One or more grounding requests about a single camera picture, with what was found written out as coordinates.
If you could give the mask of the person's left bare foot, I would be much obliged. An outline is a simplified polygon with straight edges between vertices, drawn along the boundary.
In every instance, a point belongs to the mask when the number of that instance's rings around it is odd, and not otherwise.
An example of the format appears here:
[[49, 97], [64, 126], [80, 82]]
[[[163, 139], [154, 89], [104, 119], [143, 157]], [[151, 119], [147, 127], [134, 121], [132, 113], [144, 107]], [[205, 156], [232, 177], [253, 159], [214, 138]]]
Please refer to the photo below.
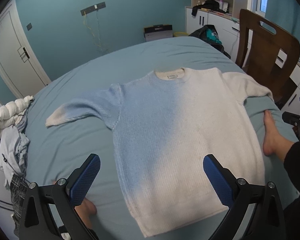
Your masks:
[[85, 224], [85, 226], [88, 229], [92, 229], [93, 226], [90, 217], [97, 214], [97, 208], [93, 204], [93, 202], [91, 202], [87, 198], [84, 198], [81, 205], [75, 206], [75, 211], [79, 215], [81, 221]]

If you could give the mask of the black garment on cabinet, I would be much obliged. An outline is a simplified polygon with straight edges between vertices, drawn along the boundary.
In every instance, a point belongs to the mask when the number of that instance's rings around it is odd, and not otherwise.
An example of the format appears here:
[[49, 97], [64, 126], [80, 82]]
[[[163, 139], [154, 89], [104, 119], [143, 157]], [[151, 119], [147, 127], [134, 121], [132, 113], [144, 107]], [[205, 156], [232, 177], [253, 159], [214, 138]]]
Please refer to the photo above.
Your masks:
[[191, 15], [196, 17], [199, 9], [208, 9], [208, 10], [212, 10], [215, 12], [220, 12], [220, 13], [226, 14], [226, 11], [224, 11], [220, 8], [219, 2], [215, 1], [215, 0], [206, 0], [204, 4], [199, 4], [199, 5], [194, 6], [192, 8]]

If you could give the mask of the blue and white knit sweater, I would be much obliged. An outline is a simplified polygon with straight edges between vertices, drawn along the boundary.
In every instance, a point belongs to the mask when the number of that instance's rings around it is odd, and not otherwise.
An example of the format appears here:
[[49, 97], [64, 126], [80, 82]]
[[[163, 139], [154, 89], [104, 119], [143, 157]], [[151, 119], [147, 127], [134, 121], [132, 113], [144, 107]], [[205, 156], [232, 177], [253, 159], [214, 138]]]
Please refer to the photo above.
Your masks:
[[151, 72], [85, 93], [58, 107], [46, 126], [96, 116], [112, 131], [123, 196], [145, 237], [225, 210], [203, 171], [213, 154], [236, 177], [264, 183], [264, 162], [244, 102], [271, 96], [247, 74], [217, 68]]

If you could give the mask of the white bedroom door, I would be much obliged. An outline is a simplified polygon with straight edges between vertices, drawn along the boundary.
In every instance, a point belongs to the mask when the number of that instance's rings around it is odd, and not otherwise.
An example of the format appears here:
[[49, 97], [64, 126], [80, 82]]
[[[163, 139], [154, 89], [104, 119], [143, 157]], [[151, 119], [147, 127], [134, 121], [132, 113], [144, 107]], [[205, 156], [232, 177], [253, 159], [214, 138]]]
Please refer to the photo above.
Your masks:
[[15, 0], [0, 13], [0, 76], [17, 98], [35, 95], [51, 83], [27, 40]]

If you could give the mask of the white cabinet with shelves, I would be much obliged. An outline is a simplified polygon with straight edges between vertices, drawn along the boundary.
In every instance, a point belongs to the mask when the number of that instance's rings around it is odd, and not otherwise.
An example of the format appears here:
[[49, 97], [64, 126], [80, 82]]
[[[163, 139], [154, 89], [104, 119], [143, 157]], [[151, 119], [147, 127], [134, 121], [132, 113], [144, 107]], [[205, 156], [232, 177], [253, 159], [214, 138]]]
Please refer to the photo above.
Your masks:
[[[201, 6], [208, 0], [192, 0], [192, 6]], [[216, 0], [219, 11], [198, 8], [196, 15], [192, 7], [186, 7], [186, 32], [193, 33], [206, 24], [215, 26], [224, 51], [232, 61], [236, 61], [239, 46], [239, 11], [251, 10], [265, 16], [269, 0]], [[289, 89], [290, 98], [281, 103], [281, 110], [300, 115], [300, 61], [290, 75], [293, 82]]]

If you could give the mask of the person's bare foot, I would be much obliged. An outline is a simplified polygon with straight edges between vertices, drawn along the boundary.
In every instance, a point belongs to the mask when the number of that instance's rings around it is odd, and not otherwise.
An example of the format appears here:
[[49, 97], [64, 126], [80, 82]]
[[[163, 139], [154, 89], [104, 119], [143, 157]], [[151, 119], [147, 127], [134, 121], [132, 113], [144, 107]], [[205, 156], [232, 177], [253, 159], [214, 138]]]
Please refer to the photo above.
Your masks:
[[264, 126], [265, 126], [265, 136], [263, 141], [263, 153], [266, 156], [275, 154], [282, 162], [285, 161], [285, 157], [293, 146], [294, 142], [283, 137], [273, 119], [271, 112], [269, 110], [264, 111]]
[[97, 214], [97, 208], [93, 204], [93, 202], [91, 202], [87, 198], [84, 198], [81, 205], [75, 206], [75, 211], [79, 215], [81, 221], [85, 224], [85, 226], [88, 229], [92, 229], [93, 226], [90, 217]]

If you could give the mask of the brown wooden chair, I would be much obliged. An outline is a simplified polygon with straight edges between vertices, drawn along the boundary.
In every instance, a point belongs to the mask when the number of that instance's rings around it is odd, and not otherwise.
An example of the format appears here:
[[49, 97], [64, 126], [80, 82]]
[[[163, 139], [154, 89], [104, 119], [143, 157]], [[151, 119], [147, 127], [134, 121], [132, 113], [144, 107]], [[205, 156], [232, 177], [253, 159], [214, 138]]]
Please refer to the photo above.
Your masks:
[[299, 57], [300, 43], [296, 37], [250, 10], [240, 10], [236, 64], [271, 90], [279, 108], [296, 89], [290, 75]]

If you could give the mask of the pile of grey clothes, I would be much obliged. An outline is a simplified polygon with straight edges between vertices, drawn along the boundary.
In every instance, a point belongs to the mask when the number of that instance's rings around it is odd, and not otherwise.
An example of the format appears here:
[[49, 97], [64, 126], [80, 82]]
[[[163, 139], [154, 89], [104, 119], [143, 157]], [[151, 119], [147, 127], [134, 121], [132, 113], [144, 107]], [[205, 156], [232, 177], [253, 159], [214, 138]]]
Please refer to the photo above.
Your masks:
[[0, 138], [0, 168], [4, 172], [4, 187], [9, 190], [13, 176], [25, 178], [30, 140], [24, 134], [26, 118], [16, 126], [5, 128]]

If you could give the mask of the black and teal bag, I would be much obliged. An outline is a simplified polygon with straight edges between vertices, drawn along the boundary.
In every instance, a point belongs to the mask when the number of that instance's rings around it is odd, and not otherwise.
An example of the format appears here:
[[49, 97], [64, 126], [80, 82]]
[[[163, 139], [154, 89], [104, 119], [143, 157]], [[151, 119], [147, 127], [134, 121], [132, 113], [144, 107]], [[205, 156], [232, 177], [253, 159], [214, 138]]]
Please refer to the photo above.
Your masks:
[[214, 25], [206, 24], [200, 29], [197, 29], [194, 32], [192, 32], [189, 36], [196, 37], [206, 42], [207, 44], [211, 45], [213, 48], [220, 51], [229, 59], [231, 58], [231, 56], [224, 50], [224, 46], [221, 40], [219, 39], [219, 35]]

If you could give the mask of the person's right bare foot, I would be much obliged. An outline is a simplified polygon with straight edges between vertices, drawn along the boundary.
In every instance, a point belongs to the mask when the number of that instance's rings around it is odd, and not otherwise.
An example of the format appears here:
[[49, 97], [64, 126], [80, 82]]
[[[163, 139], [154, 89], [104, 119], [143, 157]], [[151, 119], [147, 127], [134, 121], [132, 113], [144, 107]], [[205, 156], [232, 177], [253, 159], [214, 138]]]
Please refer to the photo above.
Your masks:
[[263, 153], [266, 156], [275, 154], [282, 162], [285, 161], [285, 157], [293, 146], [294, 142], [283, 137], [273, 119], [271, 112], [269, 110], [264, 111], [264, 126], [265, 126], [265, 136], [263, 141]]

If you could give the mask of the white puffy duvet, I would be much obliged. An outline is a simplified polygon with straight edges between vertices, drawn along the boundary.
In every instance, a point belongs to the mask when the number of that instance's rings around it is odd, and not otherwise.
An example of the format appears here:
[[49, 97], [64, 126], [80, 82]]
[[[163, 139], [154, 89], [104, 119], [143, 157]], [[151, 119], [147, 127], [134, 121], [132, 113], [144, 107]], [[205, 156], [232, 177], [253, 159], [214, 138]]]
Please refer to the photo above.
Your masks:
[[0, 138], [2, 131], [9, 126], [21, 122], [30, 104], [34, 101], [34, 96], [26, 96], [23, 99], [10, 101], [0, 107]]

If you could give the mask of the black and white box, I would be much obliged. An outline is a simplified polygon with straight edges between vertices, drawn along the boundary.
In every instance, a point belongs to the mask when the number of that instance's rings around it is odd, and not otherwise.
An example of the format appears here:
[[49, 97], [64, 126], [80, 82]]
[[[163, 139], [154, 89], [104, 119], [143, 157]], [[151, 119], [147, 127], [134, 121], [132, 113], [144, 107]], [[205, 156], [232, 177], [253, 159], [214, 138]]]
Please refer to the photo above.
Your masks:
[[170, 24], [159, 24], [143, 29], [146, 42], [155, 41], [163, 38], [173, 37], [173, 28]]

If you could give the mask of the yellow bin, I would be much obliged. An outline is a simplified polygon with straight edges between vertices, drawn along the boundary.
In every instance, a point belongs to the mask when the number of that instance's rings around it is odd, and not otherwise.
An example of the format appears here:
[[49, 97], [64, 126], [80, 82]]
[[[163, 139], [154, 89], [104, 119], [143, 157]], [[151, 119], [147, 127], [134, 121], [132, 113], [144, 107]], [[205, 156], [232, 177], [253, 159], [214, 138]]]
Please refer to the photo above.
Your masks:
[[188, 33], [181, 32], [181, 31], [173, 33], [173, 37], [187, 37], [187, 36], [188, 36]]

